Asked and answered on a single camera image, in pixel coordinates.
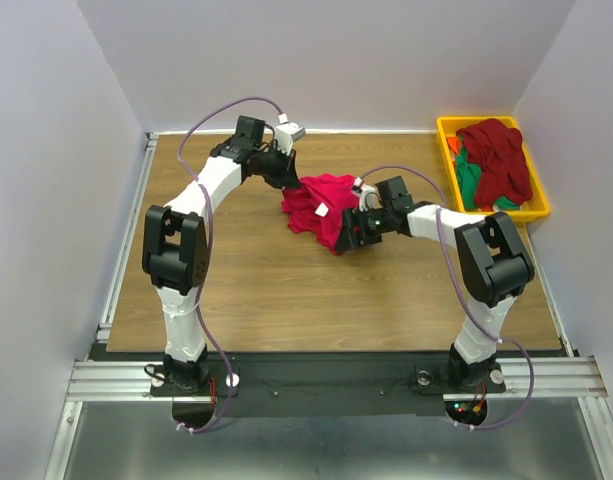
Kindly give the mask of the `pink t shirt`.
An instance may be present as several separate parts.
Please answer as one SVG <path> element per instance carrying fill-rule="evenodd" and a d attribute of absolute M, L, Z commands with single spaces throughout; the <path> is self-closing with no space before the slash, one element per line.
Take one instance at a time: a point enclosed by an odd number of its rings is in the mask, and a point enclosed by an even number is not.
<path fill-rule="evenodd" d="M 288 228 L 295 234 L 313 233 L 320 245 L 338 255 L 342 212 L 359 203 L 352 191 L 355 180 L 353 175 L 326 173 L 302 177 L 297 189 L 285 189 L 281 208 L 288 215 Z"/>

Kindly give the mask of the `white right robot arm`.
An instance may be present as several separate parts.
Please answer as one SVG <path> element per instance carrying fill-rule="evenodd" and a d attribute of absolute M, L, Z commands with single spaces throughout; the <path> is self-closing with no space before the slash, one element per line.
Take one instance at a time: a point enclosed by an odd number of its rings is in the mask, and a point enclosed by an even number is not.
<path fill-rule="evenodd" d="M 458 390 L 481 383 L 494 369 L 508 312 L 535 276 L 513 221 L 502 212 L 476 216 L 415 202 L 400 176 L 374 186 L 357 177 L 351 192 L 357 205 L 342 211 L 336 250 L 374 245 L 391 232 L 438 242 L 465 312 L 445 378 Z"/>

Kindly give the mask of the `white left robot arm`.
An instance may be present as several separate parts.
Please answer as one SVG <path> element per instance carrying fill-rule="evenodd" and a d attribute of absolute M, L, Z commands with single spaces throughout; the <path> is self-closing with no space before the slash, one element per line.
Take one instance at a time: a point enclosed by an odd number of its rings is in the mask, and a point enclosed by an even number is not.
<path fill-rule="evenodd" d="M 164 206 L 151 206 L 144 221 L 142 269 L 160 299 L 166 346 L 161 368 L 146 372 L 154 384 L 195 395 L 209 384 L 207 347 L 199 300 L 212 254 L 212 220 L 220 203 L 248 177 L 276 189 L 295 189 L 295 144 L 303 126 L 286 115 L 276 126 L 248 116 L 213 147 L 201 171 Z"/>

